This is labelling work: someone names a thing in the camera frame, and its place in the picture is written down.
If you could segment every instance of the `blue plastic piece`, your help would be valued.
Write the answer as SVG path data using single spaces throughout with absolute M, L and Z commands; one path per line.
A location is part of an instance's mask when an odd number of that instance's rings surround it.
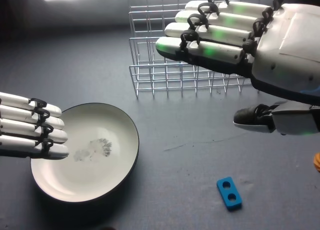
M 216 185 L 228 210 L 235 210 L 241 207 L 242 199 L 231 177 L 218 180 Z

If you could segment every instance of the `silver wire grid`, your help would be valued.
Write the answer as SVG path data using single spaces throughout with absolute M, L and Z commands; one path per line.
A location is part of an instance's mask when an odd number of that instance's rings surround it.
M 140 91 L 169 91 L 222 88 L 226 93 L 229 87 L 237 87 L 241 92 L 244 86 L 251 85 L 250 79 L 232 74 L 213 72 L 202 67 L 164 58 L 156 51 L 156 41 L 165 36 L 166 26 L 175 21 L 179 11 L 194 0 L 128 0 L 129 21 L 132 37 L 129 39 L 133 65 L 129 71 L 138 97 Z M 259 4 L 260 0 L 231 0 Z

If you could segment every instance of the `gray table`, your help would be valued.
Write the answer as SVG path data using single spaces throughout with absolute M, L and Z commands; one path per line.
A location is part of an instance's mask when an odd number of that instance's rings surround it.
M 250 133 L 236 109 L 278 98 L 150 92 L 136 99 L 127 29 L 8 43 L 0 48 L 0 91 L 37 97 L 63 110 L 105 102 L 124 111 L 140 135 L 139 159 L 122 201 L 84 229 L 318 229 L 320 138 Z M 216 187 L 231 176 L 243 208 L 228 212 Z M 67 228 L 41 207 L 29 159 L 0 157 L 0 229 Z

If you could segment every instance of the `metal wire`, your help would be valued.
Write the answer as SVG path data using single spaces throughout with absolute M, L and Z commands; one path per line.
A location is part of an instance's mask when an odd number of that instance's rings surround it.
M 140 91 L 157 91 L 236 87 L 239 92 L 251 85 L 249 79 L 239 75 L 225 75 L 184 62 L 175 62 L 160 56 L 155 48 L 158 38 L 164 36 L 166 26 L 175 21 L 179 11 L 192 0 L 128 0 L 132 38 L 129 39 L 132 63 L 130 76 L 136 97 Z M 260 0 L 230 0 L 260 3 Z

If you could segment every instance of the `round plate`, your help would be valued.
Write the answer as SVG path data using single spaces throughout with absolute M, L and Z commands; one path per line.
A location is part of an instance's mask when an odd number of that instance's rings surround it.
M 119 108 L 89 103 L 63 112 L 69 156 L 63 160 L 32 159 L 38 186 L 66 202 L 90 201 L 116 188 L 131 172 L 139 152 L 139 135 Z

